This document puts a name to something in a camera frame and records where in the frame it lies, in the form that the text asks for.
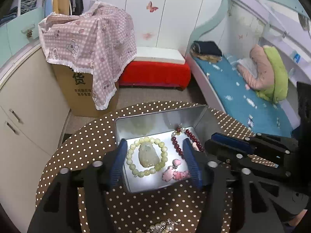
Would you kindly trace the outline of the dark folded clothes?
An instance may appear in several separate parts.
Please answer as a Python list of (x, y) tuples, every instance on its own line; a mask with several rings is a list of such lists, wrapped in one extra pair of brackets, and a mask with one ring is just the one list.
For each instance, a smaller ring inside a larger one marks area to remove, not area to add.
[(211, 63), (222, 60), (222, 51), (214, 41), (194, 41), (190, 47), (190, 54), (192, 57)]

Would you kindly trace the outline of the dark metal jewelry box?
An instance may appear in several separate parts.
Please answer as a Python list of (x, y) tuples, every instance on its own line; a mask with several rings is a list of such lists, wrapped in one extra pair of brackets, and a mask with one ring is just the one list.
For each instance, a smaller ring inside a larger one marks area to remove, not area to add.
[[(191, 135), (198, 149), (221, 128), (207, 106), (166, 110), (117, 119), (116, 138), (125, 139), (128, 155), (123, 165), (124, 183), (131, 193), (157, 190), (190, 178), (187, 163), (180, 156), (182, 143)], [(139, 147), (151, 142), (160, 162), (144, 168), (139, 162)]]

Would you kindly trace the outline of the beige cabinet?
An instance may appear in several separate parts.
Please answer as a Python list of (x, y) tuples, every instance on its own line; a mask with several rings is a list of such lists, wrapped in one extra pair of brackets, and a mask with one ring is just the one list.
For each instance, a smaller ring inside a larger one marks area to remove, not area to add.
[(40, 45), (1, 75), (1, 205), (20, 232), (35, 211), (36, 190), (55, 153), (69, 107)]

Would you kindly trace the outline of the blue bed mattress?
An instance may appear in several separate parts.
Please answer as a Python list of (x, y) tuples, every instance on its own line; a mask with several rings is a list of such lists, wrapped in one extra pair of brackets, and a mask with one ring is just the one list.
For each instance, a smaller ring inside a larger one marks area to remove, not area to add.
[(280, 106), (257, 96), (246, 89), (246, 82), (238, 72), (236, 62), (225, 57), (217, 63), (194, 59), (213, 87), (224, 110), (253, 133), (266, 133), (290, 137), (292, 126)]

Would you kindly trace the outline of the brown cardboard box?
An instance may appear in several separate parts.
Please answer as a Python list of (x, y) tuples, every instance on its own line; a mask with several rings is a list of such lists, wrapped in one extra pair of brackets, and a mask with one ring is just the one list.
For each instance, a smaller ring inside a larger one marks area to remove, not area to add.
[(73, 115), (100, 117), (115, 110), (119, 99), (118, 93), (112, 97), (107, 109), (96, 109), (92, 98), (93, 76), (91, 74), (75, 73), (71, 68), (64, 65), (53, 64), (52, 68)]

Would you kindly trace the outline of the pale jade pendant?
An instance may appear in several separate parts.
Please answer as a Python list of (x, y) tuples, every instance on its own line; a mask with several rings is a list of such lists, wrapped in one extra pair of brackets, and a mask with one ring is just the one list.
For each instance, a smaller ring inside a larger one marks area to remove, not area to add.
[(160, 162), (151, 142), (143, 142), (139, 147), (139, 162), (144, 168), (152, 167)]

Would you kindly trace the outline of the mint green drawer unit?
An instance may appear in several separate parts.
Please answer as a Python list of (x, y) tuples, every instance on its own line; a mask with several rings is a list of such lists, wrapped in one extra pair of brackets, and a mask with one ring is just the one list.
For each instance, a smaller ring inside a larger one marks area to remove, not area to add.
[(43, 7), (29, 11), (1, 26), (1, 67), (19, 50), (38, 38)]

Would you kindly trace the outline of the red ottoman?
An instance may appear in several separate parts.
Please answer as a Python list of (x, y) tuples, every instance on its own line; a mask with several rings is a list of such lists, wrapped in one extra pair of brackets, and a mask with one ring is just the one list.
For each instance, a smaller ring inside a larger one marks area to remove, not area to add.
[(132, 61), (119, 78), (120, 86), (174, 87), (184, 90), (191, 80), (187, 63)]

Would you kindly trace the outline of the pink checkered cloth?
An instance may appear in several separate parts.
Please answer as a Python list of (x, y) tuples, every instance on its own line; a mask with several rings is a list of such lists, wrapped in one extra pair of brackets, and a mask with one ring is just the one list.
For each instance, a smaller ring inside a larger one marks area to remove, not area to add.
[(136, 58), (133, 20), (125, 10), (95, 1), (80, 16), (52, 12), (38, 24), (46, 61), (93, 76), (92, 98), (105, 110), (117, 91), (115, 83)]

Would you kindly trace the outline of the pink and green pillow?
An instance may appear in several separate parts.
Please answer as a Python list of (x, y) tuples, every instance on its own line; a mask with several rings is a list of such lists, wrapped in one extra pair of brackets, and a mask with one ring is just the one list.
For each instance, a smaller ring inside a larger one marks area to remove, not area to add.
[(275, 104), (286, 99), (288, 73), (274, 46), (255, 45), (248, 58), (237, 61), (236, 68), (259, 98)]

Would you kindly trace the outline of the white foam board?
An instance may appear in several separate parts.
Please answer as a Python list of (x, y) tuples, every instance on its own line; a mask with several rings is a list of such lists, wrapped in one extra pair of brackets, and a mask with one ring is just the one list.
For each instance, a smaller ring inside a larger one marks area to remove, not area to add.
[(137, 47), (134, 61), (161, 62), (184, 65), (185, 59), (178, 50), (157, 47)]

